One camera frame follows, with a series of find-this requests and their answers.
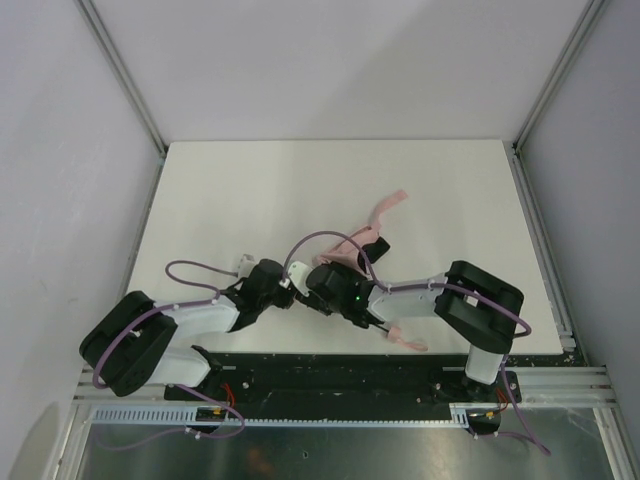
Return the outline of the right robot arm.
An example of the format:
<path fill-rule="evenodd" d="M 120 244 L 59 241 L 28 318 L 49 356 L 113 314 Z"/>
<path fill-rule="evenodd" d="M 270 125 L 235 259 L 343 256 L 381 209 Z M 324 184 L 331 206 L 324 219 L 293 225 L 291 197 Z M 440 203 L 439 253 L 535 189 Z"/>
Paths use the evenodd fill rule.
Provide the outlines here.
<path fill-rule="evenodd" d="M 525 324 L 519 317 L 524 302 L 519 289 L 461 260 L 435 277 L 382 284 L 370 267 L 390 249 L 386 240 L 366 240 L 360 247 L 344 241 L 343 246 L 344 253 L 327 253 L 314 267 L 288 267 L 300 302 L 360 328 L 379 328 L 389 341 L 417 351 L 426 346 L 404 340 L 394 323 L 438 317 L 469 343 L 463 384 L 471 389 L 496 383 L 504 357 L 520 336 L 516 326 Z"/>

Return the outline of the pink folding umbrella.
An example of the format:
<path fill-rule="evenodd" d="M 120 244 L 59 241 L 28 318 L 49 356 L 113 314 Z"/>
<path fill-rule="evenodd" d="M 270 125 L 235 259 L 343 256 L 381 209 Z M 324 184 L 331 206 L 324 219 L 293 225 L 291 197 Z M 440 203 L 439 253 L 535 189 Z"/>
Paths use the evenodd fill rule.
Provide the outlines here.
<path fill-rule="evenodd" d="M 384 212 L 393 208 L 400 202 L 406 200 L 408 195 L 404 190 L 398 190 L 390 196 L 381 200 L 373 209 L 367 223 L 352 233 L 351 235 L 342 238 L 340 243 L 335 244 L 328 250 L 325 250 L 321 254 L 317 255 L 313 259 L 313 271 L 307 278 L 306 284 L 309 280 L 312 280 L 318 275 L 316 272 L 318 268 L 328 267 L 331 264 L 337 264 L 338 273 L 346 273 L 347 280 L 355 280 L 356 283 L 359 280 L 367 280 L 370 274 L 367 273 L 367 257 L 364 255 L 362 247 L 365 244 L 375 242 L 378 237 L 381 237 L 381 221 L 380 217 Z M 305 297 L 305 303 L 307 306 L 317 306 L 319 311 L 331 314 L 332 310 L 331 302 L 333 300 L 325 299 L 321 296 L 323 292 L 316 293 L 311 286 L 308 286 L 310 295 Z M 427 351 L 428 347 L 420 342 L 408 342 L 402 338 L 402 331 L 396 326 L 385 326 L 384 321 L 371 316 L 366 311 L 363 315 L 356 312 L 355 326 L 368 329 L 370 326 L 374 326 L 382 330 L 385 334 L 385 338 L 391 342 L 408 348 L 411 350 L 423 352 Z"/>

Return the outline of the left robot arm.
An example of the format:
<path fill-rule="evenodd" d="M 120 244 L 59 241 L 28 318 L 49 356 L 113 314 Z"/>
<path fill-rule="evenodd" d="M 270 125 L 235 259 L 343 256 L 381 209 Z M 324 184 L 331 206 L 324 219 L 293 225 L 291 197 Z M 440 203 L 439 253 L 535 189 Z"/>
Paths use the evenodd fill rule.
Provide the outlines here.
<path fill-rule="evenodd" d="M 92 383 L 118 397 L 147 384 L 200 385 L 213 370 L 198 346 L 180 342 L 204 334 L 228 334 L 253 325 L 268 308 L 288 309 L 295 289 L 276 261 L 250 264 L 224 290 L 186 302 L 158 302 L 141 290 L 126 294 L 79 347 L 93 368 Z"/>

